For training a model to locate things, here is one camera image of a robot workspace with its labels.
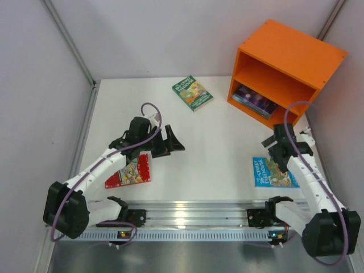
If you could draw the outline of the blue 26-Storey Treehouse book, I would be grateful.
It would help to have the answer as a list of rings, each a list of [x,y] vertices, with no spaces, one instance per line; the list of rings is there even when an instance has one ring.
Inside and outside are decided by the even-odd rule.
[[[271,158],[253,157],[253,173],[258,188],[300,188],[293,174],[281,172]]]

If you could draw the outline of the purple Robinson Crusoe book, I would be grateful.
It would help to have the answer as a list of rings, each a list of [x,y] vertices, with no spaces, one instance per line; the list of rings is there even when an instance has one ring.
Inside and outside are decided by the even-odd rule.
[[[241,85],[232,95],[232,98],[250,110],[255,111],[265,119],[270,119],[278,105],[256,91]]]

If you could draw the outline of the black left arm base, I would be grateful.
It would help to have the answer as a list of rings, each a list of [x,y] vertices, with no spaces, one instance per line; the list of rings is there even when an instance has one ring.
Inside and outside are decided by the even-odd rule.
[[[122,209],[116,220],[104,221],[96,226],[98,228],[127,227],[126,223],[129,223],[140,228],[146,222],[146,213],[145,209]]]

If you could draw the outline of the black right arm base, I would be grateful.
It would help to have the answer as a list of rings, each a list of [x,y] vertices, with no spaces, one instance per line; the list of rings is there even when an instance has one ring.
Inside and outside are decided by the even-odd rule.
[[[264,229],[269,227],[284,227],[284,223],[274,220],[263,208],[247,209],[248,225],[251,228]]]

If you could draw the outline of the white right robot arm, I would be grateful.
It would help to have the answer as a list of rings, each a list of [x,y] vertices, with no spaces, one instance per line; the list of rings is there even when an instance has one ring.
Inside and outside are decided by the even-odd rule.
[[[265,202],[267,216],[293,228],[313,258],[353,254],[361,218],[355,210],[346,209],[328,187],[313,156],[313,139],[306,133],[300,136],[298,140],[292,124],[276,124],[262,145],[280,171],[293,174],[309,211],[300,209],[290,197],[276,196]]]

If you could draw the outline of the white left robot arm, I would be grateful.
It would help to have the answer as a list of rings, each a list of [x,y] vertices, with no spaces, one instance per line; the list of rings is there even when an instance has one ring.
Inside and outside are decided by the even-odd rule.
[[[185,150],[171,126],[165,126],[164,139],[160,125],[155,118],[133,118],[129,129],[112,141],[94,163],[64,183],[54,182],[48,189],[43,221],[52,231],[70,239],[78,238],[86,228],[102,222],[123,224],[128,204],[114,196],[96,200],[94,195],[141,152],[150,152],[153,158],[159,158]]]

